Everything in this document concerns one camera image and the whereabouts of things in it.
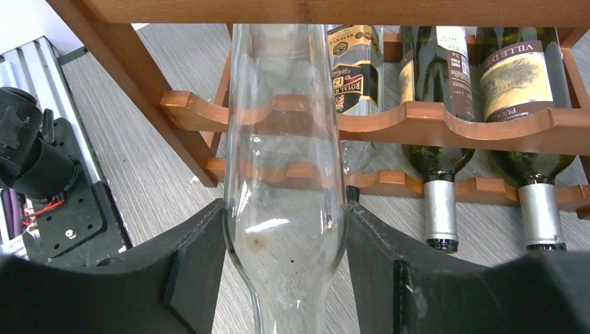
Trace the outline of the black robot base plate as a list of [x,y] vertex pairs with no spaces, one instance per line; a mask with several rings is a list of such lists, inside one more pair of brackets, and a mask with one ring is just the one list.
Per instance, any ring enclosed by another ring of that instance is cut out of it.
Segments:
[[23,240],[28,258],[53,267],[94,267],[132,247],[109,186],[94,182],[70,123],[53,122],[54,144],[76,160],[81,174],[68,193],[32,200],[36,229]]

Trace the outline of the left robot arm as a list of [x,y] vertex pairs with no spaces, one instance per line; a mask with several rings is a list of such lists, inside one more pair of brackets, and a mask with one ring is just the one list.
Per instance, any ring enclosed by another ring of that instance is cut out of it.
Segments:
[[28,92],[1,88],[1,188],[44,202],[75,188],[81,171],[43,126],[53,120]]

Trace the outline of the clear slim glass bottle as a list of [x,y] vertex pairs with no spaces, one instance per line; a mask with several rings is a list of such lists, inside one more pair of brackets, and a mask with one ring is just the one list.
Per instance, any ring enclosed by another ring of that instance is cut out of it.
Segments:
[[224,232],[257,333],[323,333],[344,182],[322,24],[235,24]]

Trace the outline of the brown wooden wine rack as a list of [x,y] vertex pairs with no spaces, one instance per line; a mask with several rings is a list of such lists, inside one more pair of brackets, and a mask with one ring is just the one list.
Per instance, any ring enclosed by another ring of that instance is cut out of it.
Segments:
[[589,169],[589,97],[572,46],[589,30],[587,1],[51,1],[180,159],[208,187],[223,179],[216,156],[228,129],[226,67],[212,103],[174,91],[135,23],[347,23],[554,26],[561,44],[572,106],[525,119],[467,122],[442,104],[407,102],[376,116],[340,115],[348,140],[572,154]]

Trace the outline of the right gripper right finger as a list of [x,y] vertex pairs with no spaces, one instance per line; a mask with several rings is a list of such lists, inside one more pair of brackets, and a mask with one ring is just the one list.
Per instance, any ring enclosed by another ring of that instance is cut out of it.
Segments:
[[589,254],[531,252],[496,267],[446,255],[348,205],[361,333],[588,333]]

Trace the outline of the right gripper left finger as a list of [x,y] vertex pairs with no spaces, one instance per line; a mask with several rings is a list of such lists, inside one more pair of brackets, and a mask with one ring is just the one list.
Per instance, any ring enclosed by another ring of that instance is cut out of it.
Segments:
[[225,244],[222,199],[95,267],[1,257],[2,333],[210,333]]

